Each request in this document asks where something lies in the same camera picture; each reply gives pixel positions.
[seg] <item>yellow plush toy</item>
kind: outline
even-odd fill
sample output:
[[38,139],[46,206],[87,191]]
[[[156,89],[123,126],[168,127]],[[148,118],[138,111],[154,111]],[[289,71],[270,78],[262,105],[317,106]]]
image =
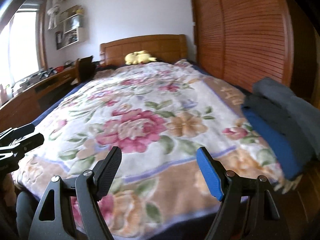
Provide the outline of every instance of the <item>yellow plush toy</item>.
[[136,65],[149,63],[151,61],[157,61],[157,59],[155,57],[151,57],[151,55],[146,50],[130,53],[127,56],[125,56],[124,60],[126,65]]

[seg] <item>blanket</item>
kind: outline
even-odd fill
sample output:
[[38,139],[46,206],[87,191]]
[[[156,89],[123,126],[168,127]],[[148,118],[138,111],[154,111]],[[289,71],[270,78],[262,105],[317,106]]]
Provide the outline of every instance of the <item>blanket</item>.
[[[218,210],[195,160],[201,146],[240,176],[264,174],[286,191],[297,184],[284,179],[268,144],[241,115],[244,95],[226,82],[186,61],[98,75],[36,127],[45,142],[13,173],[36,196],[52,176],[77,176],[119,146],[122,162],[99,207],[116,239],[147,239]],[[71,201],[81,228],[77,200]]]

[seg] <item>silver bolt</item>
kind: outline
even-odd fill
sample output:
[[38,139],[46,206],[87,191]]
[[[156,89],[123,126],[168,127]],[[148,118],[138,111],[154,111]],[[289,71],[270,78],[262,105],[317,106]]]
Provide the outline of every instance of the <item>silver bolt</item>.
[[90,170],[86,170],[86,171],[83,172],[83,175],[86,176],[86,177],[91,176],[91,174],[92,174],[92,171],[90,171]]
[[236,173],[235,173],[234,171],[231,171],[231,170],[228,170],[228,171],[226,172],[226,175],[227,175],[228,177],[233,177],[235,174],[236,174]]
[[259,179],[263,182],[267,181],[267,177],[266,176],[263,176],[263,175],[260,175],[259,176]]
[[51,181],[52,181],[52,182],[57,182],[59,179],[60,179],[59,176],[53,176],[53,177],[51,178]]

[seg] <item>headboard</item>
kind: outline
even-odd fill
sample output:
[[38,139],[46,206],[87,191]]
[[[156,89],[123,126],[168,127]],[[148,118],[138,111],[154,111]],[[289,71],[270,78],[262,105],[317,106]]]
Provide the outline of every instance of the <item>headboard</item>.
[[186,36],[183,34],[158,34],[138,36],[100,45],[100,65],[125,64],[124,57],[135,51],[147,50],[153,57],[174,63],[187,57]]

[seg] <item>wooden wardrobe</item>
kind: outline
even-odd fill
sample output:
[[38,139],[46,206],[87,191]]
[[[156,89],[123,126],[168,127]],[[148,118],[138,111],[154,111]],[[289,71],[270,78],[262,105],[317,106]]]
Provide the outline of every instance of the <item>wooden wardrobe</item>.
[[310,100],[316,74],[312,24],[294,0],[193,0],[199,65],[252,91],[271,77]]

